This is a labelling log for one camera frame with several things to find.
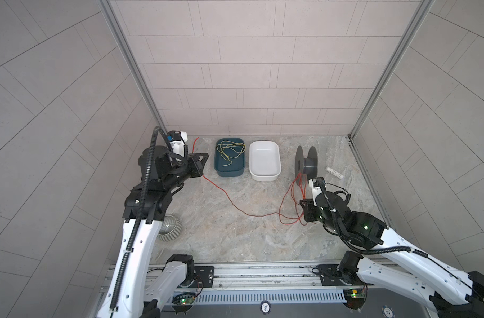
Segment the grey perforated cable spool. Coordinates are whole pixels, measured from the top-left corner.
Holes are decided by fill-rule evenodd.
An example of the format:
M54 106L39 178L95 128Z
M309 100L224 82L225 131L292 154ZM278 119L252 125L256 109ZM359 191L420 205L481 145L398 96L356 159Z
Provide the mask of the grey perforated cable spool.
M315 147L310 147L305 156L303 148L299 146L296 149L294 163L295 182L297 185L302 183L303 178L306 178L307 180L317 178L318 155Z

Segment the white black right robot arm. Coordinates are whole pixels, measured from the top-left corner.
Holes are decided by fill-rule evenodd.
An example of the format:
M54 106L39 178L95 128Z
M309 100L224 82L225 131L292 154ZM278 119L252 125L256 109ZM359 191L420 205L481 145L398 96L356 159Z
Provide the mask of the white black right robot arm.
M337 276L349 285L377 285L412 299L439 317L484 317L484 274L454 268L407 241L375 216L348 207L343 188L311 180L301 200L307 222L319 222L348 247Z

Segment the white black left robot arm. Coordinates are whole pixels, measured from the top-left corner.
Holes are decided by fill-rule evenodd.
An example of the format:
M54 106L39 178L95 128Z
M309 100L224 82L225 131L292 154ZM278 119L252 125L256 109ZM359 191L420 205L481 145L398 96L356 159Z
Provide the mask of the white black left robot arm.
M189 178L199 178L208 154L190 154L186 132L155 127L138 160L141 182L125 200L123 237L114 277L97 317L160 317L181 284L194 281L194 259L174 254L146 286L151 254L173 196Z

